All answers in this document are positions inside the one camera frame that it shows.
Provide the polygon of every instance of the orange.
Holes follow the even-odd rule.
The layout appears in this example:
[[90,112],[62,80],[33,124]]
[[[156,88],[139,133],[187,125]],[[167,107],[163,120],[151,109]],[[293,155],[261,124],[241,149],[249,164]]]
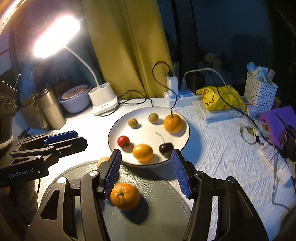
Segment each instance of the orange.
[[111,202],[114,206],[122,210],[135,208],[141,199],[141,195],[137,188],[130,184],[117,184],[110,195]]
[[180,116],[171,114],[163,121],[165,130],[171,134],[179,132],[183,127],[183,121]]
[[133,148],[133,156],[139,162],[149,161],[153,157],[153,150],[150,146],[145,144],[137,145]]
[[102,157],[102,158],[98,161],[98,163],[97,163],[97,167],[99,168],[100,164],[101,164],[102,162],[105,162],[105,161],[109,161],[109,157],[107,157],[107,156]]

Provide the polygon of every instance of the purple cloth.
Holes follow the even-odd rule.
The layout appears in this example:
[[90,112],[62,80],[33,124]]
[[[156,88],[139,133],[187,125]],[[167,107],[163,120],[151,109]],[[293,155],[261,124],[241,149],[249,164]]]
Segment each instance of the purple cloth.
[[267,123],[270,137],[274,142],[274,145],[282,150],[283,148],[279,139],[281,133],[285,131],[285,126],[275,114],[282,118],[286,124],[293,126],[294,129],[296,129],[296,115],[292,106],[286,106],[265,112],[259,117],[259,120]]

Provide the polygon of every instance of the white tablecloth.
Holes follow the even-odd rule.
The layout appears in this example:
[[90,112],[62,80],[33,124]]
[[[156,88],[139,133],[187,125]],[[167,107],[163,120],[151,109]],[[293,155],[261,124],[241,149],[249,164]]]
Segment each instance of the white tablecloth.
[[[165,107],[163,98],[155,98],[153,103],[154,106]],[[140,105],[121,106],[108,117],[92,115],[92,107],[89,106],[85,111],[67,117],[66,125],[59,131],[51,133],[75,130],[79,136],[87,140],[88,147],[84,152],[61,158],[57,164],[49,168],[49,176],[41,179],[38,203],[50,183],[63,171],[86,161],[110,156],[108,133],[115,121],[132,110],[148,106],[150,106],[149,101]],[[237,117],[207,123],[199,117],[192,106],[179,107],[175,110],[187,119],[190,126],[190,139],[182,151],[184,158],[191,161],[197,170],[202,170],[211,177],[225,179],[228,176],[234,176],[252,201],[269,239],[272,240],[278,233],[280,219],[286,210],[271,203],[273,172],[258,158],[256,153],[258,145],[249,145],[239,135],[237,123],[247,124],[247,121]],[[168,180],[182,195],[171,162],[151,169]],[[192,207],[192,201],[188,201],[184,195],[182,196]],[[289,180],[285,186],[278,182],[275,201],[293,207],[295,200],[292,181]],[[217,215],[218,198],[214,197],[208,240],[215,238]]]

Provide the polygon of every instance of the stainless steel cup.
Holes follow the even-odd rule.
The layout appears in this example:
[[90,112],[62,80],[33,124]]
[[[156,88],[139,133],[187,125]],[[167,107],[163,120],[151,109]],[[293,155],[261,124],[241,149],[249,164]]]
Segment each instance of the stainless steel cup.
[[59,130],[66,124],[66,119],[52,87],[46,87],[37,93],[36,102],[53,129]]

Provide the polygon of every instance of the red tomato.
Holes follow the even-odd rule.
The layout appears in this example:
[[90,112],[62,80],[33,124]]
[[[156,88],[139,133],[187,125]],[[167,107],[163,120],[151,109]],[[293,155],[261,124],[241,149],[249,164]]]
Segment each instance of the red tomato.
[[122,148],[126,148],[126,147],[129,146],[129,144],[130,144],[130,140],[129,140],[129,138],[126,137],[126,136],[121,136],[121,137],[118,138],[118,140],[117,140],[117,144],[118,144],[120,147],[122,147]]

